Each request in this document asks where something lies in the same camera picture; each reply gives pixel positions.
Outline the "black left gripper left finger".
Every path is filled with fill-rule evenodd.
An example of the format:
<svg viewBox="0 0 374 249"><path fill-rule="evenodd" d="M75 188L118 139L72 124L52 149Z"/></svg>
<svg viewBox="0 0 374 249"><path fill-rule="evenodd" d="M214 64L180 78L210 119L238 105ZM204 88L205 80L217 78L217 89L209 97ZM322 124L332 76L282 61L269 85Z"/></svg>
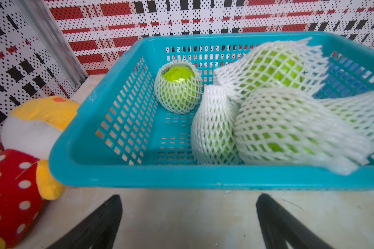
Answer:
<svg viewBox="0 0 374 249"><path fill-rule="evenodd" d="M122 219L123 207L119 195L113 195L50 249L111 249Z"/></svg>

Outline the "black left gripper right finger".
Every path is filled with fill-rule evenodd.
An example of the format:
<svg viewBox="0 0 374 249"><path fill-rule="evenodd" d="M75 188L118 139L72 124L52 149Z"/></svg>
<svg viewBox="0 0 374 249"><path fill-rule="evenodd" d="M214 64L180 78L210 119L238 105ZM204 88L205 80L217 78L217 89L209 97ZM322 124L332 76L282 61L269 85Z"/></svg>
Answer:
<svg viewBox="0 0 374 249"><path fill-rule="evenodd" d="M304 226L270 195L256 203L258 220L267 249L330 249L331 246Z"/></svg>

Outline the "white foam net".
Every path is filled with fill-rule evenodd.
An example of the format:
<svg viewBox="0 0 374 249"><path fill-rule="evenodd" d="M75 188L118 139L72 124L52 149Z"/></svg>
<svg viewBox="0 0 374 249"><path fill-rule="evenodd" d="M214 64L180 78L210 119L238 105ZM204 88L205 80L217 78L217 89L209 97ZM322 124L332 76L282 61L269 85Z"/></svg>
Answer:
<svg viewBox="0 0 374 249"><path fill-rule="evenodd" d="M250 93L236 117L234 134L247 165L314 166L349 175L371 153L368 138L295 88Z"/></svg>
<svg viewBox="0 0 374 249"><path fill-rule="evenodd" d="M204 87L191 127L192 154L198 165L240 164L233 132L238 110L225 87Z"/></svg>
<svg viewBox="0 0 374 249"><path fill-rule="evenodd" d="M223 86L228 97L241 104L260 88L288 87L313 96L324 86L329 59L322 46L309 46L310 38L270 41L237 61L214 70L214 85Z"/></svg>

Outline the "green custard apple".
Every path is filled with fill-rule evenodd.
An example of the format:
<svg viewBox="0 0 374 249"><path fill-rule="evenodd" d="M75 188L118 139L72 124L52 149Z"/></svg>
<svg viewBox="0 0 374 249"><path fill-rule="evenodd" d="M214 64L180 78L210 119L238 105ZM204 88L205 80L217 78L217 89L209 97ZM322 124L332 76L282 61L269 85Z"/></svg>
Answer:
<svg viewBox="0 0 374 249"><path fill-rule="evenodd" d="M299 88L305 80L304 73L303 62L294 52L264 50L253 61L246 76L253 75L254 79L248 79L247 82L254 87L275 83Z"/></svg>

